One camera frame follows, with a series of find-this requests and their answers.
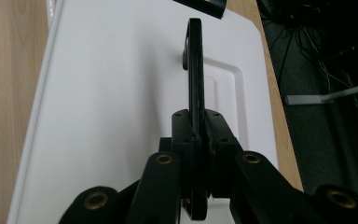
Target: wooden table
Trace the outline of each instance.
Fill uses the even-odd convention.
[[[228,0],[227,7],[253,21],[263,37],[280,171],[302,189],[257,4]],[[46,1],[0,1],[0,223],[7,219],[47,36]]]

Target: white surface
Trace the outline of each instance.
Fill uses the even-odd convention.
[[[225,116],[243,149],[277,167],[264,54],[250,21],[168,0],[56,7],[7,223],[57,223],[83,190],[122,190],[140,178],[159,138],[171,136],[172,113],[187,108],[189,18],[202,20],[207,108]],[[219,206],[206,223],[230,217]]]

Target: black object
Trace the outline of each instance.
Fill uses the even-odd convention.
[[[173,0],[185,6],[222,19],[226,9],[227,0]]]
[[[358,195],[321,186],[313,195],[294,189],[263,155],[243,151],[223,116],[204,108],[202,37],[190,19],[184,50],[190,110],[172,115],[172,138],[161,138],[142,178],[117,193],[81,193],[65,223],[177,223],[180,200],[192,220],[203,220],[207,198],[229,198],[236,223],[358,223]]]

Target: brass insert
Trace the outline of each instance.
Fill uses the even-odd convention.
[[[158,162],[161,165],[171,163],[171,161],[172,161],[172,157],[169,155],[160,155],[156,157],[156,162]]]
[[[254,154],[245,154],[243,155],[242,159],[249,163],[259,163],[261,162],[260,158]]]
[[[327,194],[327,198],[332,203],[335,203],[338,206],[351,209],[356,207],[357,205],[356,201],[351,196],[349,196],[344,192],[335,189],[330,189],[326,192],[326,194]]]
[[[107,194],[100,191],[95,191],[86,198],[84,201],[84,207],[89,210],[96,210],[106,205],[107,200]]]

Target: dark floor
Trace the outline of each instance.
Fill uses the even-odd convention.
[[[281,95],[327,94],[346,87],[329,78],[318,64],[307,60],[293,35],[282,70],[284,55],[291,39],[291,29],[283,24],[263,20]],[[339,77],[350,85],[348,77]],[[336,100],[328,105],[285,105],[284,112],[296,153],[304,190],[334,184],[358,192],[358,109],[356,96]]]

